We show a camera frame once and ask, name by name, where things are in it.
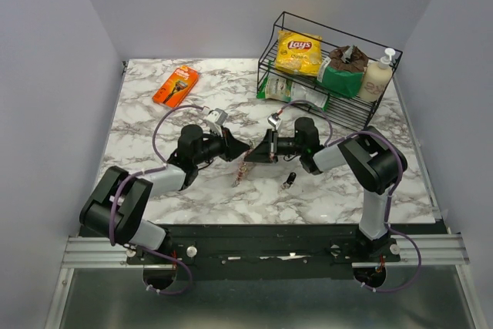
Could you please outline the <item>steel key organizer red handle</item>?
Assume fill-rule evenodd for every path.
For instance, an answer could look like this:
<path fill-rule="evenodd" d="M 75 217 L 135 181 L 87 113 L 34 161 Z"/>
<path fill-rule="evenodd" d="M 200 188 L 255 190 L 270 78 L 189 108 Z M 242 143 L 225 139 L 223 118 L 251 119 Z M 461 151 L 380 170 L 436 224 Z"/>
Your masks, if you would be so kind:
<path fill-rule="evenodd" d="M 241 161 L 239 162 L 236 178 L 232 183 L 232 187 L 239 186 L 242 180 L 245 178 L 245 176 L 248 174 L 248 172 L 251 169 L 251 165 L 246 161 L 246 157 L 254 149 L 254 142 L 250 139 L 248 141 L 248 144 L 249 144 L 249 149 L 241 156 Z"/>

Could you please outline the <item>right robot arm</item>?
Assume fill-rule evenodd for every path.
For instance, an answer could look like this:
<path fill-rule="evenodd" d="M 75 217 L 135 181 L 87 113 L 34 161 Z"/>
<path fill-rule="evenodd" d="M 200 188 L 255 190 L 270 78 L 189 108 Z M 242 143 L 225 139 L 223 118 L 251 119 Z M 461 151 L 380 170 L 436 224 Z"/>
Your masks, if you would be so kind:
<path fill-rule="evenodd" d="M 356 255 L 365 261 L 382 252 L 380 239 L 389 233 L 391 197 L 407 169 L 405 156 L 373 126 L 323 146 L 311 118 L 294 123 L 293 137 L 268 129 L 249 154 L 248 163 L 276 163 L 279 156 L 296 156 L 304 170 L 319 175 L 349 166 L 364 189 L 363 213 L 358 228 L 363 237 L 354 242 Z"/>

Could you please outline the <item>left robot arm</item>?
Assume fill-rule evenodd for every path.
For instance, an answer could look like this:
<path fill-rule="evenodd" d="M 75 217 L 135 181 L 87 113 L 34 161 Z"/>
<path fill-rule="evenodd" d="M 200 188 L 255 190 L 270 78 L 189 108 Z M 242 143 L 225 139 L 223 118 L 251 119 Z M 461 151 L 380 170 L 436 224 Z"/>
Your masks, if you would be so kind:
<path fill-rule="evenodd" d="M 165 240 L 165 229 L 143 219 L 149 198 L 185 190 L 198 176 L 200 164 L 217 157 L 231 162 L 249 148 L 226 127 L 218 133 L 204 133 L 198 125 L 184 126 L 176 150 L 161 167 L 133 175 L 109 167 L 82 208 L 79 222 L 112 244 L 144 247 L 144 254 L 161 264 L 169 258 L 171 246 Z"/>

